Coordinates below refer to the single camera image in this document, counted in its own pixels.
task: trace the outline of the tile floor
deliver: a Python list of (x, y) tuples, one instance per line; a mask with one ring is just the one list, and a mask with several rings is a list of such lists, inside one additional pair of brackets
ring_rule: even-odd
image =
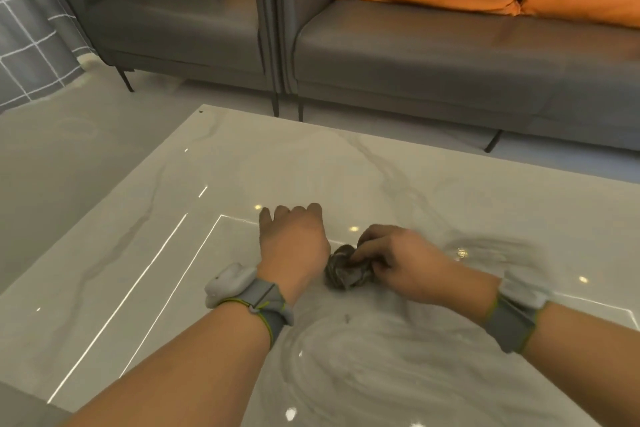
[[(142, 72), (131, 75), (137, 91), (129, 94), (112, 68), (91, 58), (83, 65), (87, 75), (68, 89), (0, 115), (0, 196), (5, 198), (0, 203), (0, 293), (200, 105), (271, 112), (263, 94)], [(296, 109), (284, 101), (282, 114), (295, 119)], [(308, 104), (305, 121), (479, 155), (493, 135), (490, 129), (322, 103)], [(492, 157), (640, 183), (638, 154), (630, 151), (507, 134)], [(0, 389), (0, 401), (10, 391)], [(73, 390), (62, 395), (69, 399), (65, 407), (77, 407)], [(29, 425), (53, 425), (47, 415)]]

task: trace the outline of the gray leather sofa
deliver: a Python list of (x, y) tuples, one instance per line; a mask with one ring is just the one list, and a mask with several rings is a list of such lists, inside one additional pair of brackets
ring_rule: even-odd
[(640, 149), (640, 30), (361, 0), (277, 8), (287, 93)]
[(282, 92), (275, 0), (67, 0), (108, 65)]

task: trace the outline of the left arm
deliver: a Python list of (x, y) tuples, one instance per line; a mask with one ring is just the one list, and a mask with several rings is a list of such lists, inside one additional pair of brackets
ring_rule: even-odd
[[(260, 213), (258, 277), (293, 305), (329, 256), (322, 209), (311, 204), (274, 220)], [(269, 333), (240, 303), (223, 303), (97, 395), (65, 427), (233, 427), (242, 422), (269, 352)]]

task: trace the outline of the gray plaid curtain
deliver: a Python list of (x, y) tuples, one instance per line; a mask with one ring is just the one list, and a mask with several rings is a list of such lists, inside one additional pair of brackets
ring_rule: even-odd
[(0, 0), (0, 113), (66, 86), (92, 51), (65, 0)]

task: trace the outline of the right hand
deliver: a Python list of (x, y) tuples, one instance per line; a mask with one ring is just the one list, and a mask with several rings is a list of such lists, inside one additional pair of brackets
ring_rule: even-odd
[(420, 234), (393, 225), (371, 225), (360, 237), (351, 261), (373, 260), (380, 282), (401, 296), (443, 305), (451, 272), (459, 266)]

